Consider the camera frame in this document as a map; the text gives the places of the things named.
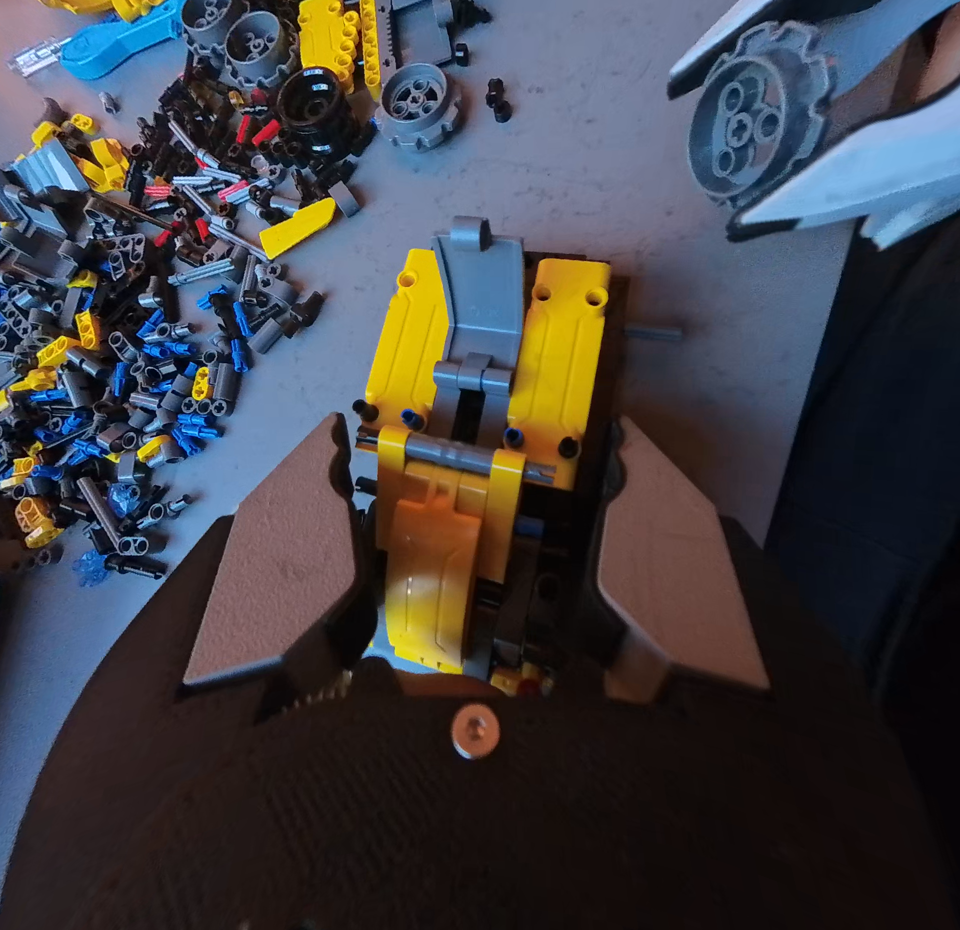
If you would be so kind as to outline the blue brick separator tool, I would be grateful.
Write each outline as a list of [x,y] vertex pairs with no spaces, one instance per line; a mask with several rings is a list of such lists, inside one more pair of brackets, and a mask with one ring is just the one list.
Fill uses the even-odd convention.
[[161,0],[135,21],[118,17],[90,24],[63,45],[59,62],[71,76],[82,81],[102,79],[141,52],[182,38],[185,4],[186,0]]

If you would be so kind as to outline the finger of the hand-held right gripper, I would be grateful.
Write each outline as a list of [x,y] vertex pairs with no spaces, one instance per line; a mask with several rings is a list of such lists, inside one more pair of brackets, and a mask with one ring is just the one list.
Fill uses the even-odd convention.
[[836,17],[870,11],[882,0],[738,0],[670,68],[671,101],[701,87],[714,62],[732,50],[739,36],[764,22],[819,25]]
[[731,242],[861,221],[879,250],[959,209],[959,90],[868,120],[726,226]]

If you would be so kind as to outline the black wheel rim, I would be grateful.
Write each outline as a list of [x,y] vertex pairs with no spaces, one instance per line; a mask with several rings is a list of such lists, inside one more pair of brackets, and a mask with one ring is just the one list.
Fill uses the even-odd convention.
[[277,96],[282,125],[314,156],[341,160],[353,149],[359,123],[335,72],[311,67],[293,73]]

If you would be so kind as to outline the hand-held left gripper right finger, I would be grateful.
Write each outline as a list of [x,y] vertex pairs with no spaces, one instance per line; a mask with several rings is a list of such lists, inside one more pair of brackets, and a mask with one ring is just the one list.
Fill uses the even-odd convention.
[[714,503],[627,416],[609,427],[587,592],[611,625],[605,702],[655,704],[677,684],[750,702],[771,678]]

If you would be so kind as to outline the grey panel piece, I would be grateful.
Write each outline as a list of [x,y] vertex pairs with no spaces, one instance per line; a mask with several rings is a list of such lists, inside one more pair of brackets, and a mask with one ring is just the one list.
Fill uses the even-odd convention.
[[451,0],[390,0],[393,48],[400,65],[449,64],[454,59]]

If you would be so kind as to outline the pile of yellow beams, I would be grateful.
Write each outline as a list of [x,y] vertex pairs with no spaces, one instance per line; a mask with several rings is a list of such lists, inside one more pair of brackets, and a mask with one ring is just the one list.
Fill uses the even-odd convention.
[[[136,21],[161,0],[38,0],[45,7],[76,15],[106,15],[101,22],[121,17]],[[299,60],[306,67],[326,66],[344,77],[350,54],[360,35],[359,17],[346,11],[343,0],[302,0],[294,6],[300,28]]]

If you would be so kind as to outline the clear transparent piece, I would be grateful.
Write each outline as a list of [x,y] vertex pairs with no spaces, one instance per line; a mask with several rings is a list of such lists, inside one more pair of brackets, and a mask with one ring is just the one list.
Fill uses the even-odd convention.
[[25,80],[30,79],[48,67],[60,63],[64,50],[71,40],[70,36],[45,38],[13,53],[6,60],[6,66],[19,77]]

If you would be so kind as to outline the pile of small building pieces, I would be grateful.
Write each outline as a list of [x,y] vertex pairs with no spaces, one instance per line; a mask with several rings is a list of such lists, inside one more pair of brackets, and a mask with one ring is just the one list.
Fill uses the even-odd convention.
[[167,524],[193,503],[162,481],[225,434],[254,357],[325,303],[259,233],[327,197],[339,215],[374,127],[341,160],[282,124],[280,90],[245,92],[197,51],[126,145],[43,100],[2,165],[2,578],[87,544],[83,586],[161,579]]

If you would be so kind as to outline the yellow curved panel piece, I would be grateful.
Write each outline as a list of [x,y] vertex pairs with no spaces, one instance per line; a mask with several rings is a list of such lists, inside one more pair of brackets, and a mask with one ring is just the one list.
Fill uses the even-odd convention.
[[284,253],[327,229],[337,210],[336,201],[328,196],[296,210],[286,220],[262,229],[259,241],[266,259],[277,260]]

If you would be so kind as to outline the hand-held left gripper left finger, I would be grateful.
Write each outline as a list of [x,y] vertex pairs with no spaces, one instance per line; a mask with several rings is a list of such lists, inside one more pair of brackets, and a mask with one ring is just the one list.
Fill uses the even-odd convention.
[[351,456],[346,420],[332,412],[239,504],[186,686],[264,675],[329,686],[363,655],[378,610]]

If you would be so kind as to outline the grey desk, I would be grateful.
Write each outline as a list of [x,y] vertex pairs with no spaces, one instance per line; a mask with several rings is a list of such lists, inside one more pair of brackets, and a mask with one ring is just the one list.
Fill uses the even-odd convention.
[[[225,437],[161,480],[198,502],[167,524],[175,567],[218,516],[328,412],[363,395],[407,252],[456,215],[530,252],[582,254],[628,280],[627,317],[678,343],[629,341],[627,413],[718,509],[764,543],[851,237],[849,224],[731,242],[729,212],[687,156],[698,96],[670,68],[738,0],[478,0],[470,64],[449,74],[465,119],[425,154],[377,137],[351,180],[362,205],[283,258],[326,301],[257,358]],[[511,119],[487,106],[503,81]]]

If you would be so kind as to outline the yellow toy vehicle model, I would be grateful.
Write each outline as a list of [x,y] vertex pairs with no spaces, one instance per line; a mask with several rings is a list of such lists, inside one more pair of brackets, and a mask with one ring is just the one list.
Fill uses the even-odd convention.
[[545,697],[605,483],[627,282],[455,216],[396,278],[355,446],[396,661]]

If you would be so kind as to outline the grey toothed wheel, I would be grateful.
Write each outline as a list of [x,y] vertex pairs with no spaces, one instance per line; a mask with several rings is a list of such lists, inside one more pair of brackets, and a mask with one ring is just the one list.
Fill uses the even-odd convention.
[[707,74],[688,134],[693,178],[737,211],[807,161],[828,125],[835,72],[821,31],[765,22],[741,34]]
[[461,91],[439,66],[410,63],[383,86],[373,120],[394,148],[411,154],[433,151],[463,124]]

